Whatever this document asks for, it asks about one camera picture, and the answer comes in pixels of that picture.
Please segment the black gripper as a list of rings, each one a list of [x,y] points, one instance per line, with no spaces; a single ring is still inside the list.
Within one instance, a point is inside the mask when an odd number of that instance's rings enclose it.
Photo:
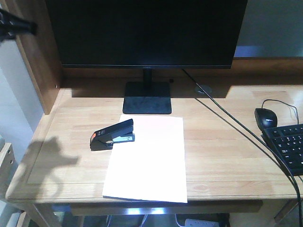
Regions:
[[[0,9],[0,42],[14,40],[17,35],[32,34],[36,35],[37,24]]]

